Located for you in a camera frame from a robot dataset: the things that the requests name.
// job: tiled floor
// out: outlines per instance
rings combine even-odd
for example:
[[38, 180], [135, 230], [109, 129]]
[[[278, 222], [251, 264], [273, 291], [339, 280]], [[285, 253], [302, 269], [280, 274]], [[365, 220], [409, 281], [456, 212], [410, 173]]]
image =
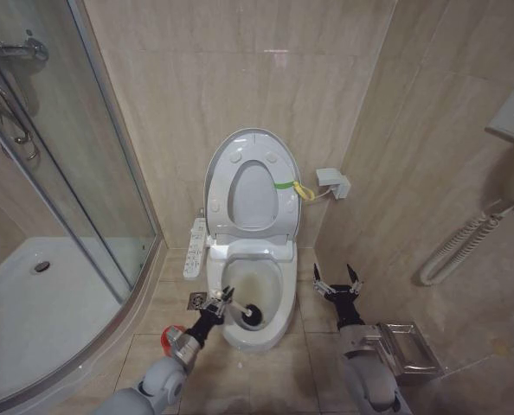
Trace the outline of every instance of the tiled floor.
[[[171, 324], [190, 326], [188, 294], [205, 291], [204, 279], [182, 277], [184, 249], [171, 249], [143, 321], [105, 373], [57, 406], [52, 415], [90, 412], [116, 388], [139, 379], [163, 355], [160, 335]], [[333, 306], [312, 289], [312, 249], [299, 250], [297, 303], [280, 343], [262, 354], [230, 347], [220, 330], [212, 331], [178, 405], [165, 413], [308, 414], [357, 413], [336, 366], [337, 329]]]

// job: coiled shower hose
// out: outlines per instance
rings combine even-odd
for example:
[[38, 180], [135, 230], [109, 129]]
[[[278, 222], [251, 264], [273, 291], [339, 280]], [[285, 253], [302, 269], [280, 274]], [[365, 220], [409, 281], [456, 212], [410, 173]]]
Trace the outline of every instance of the coiled shower hose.
[[[455, 235], [429, 259], [421, 268], [420, 279], [424, 285], [434, 285], [441, 283], [451, 274], [469, 255], [476, 249], [496, 227], [499, 226], [501, 220], [508, 214], [514, 206], [511, 206], [499, 214], [491, 214], [486, 216], [482, 213], [480, 216], [469, 220]], [[449, 255], [454, 252], [457, 247], [460, 248], [453, 256], [437, 271], [434, 272], [436, 266]]]

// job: floor drain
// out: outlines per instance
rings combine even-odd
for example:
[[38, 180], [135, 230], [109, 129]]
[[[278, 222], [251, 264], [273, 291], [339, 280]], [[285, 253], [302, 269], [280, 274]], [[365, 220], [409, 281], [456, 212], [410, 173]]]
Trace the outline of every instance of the floor drain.
[[44, 272], [44, 271], [46, 271], [49, 268], [50, 265], [51, 264], [49, 263], [49, 261], [42, 261], [41, 263], [39, 263], [38, 265], [36, 265], [34, 267], [34, 271], [36, 271], [36, 272]]
[[188, 300], [188, 310], [199, 310], [207, 300], [207, 292], [197, 291], [190, 293]]

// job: bidet control panel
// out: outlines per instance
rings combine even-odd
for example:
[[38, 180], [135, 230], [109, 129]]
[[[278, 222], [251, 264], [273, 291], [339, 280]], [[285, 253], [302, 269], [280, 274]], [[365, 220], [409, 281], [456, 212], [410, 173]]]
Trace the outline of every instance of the bidet control panel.
[[207, 227], [205, 218], [197, 217], [191, 228], [190, 245], [184, 263], [184, 278], [196, 279], [202, 269], [203, 254], [205, 253], [205, 240], [207, 238]]

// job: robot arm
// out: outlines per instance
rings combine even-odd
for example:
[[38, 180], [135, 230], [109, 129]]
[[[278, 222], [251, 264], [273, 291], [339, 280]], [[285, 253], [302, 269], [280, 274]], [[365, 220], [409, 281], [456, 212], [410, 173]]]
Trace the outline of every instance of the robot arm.
[[334, 303], [337, 329], [340, 331], [340, 365], [344, 383], [362, 415], [411, 415], [395, 377], [375, 350], [381, 334], [376, 326], [367, 326], [359, 316], [354, 301], [363, 283], [347, 265], [351, 285], [328, 285], [314, 266], [313, 286], [326, 300]]
[[224, 322], [225, 306], [220, 298], [211, 297], [197, 322], [171, 344], [171, 356], [153, 363], [136, 386], [114, 393], [93, 415], [160, 415], [176, 404], [210, 330]]

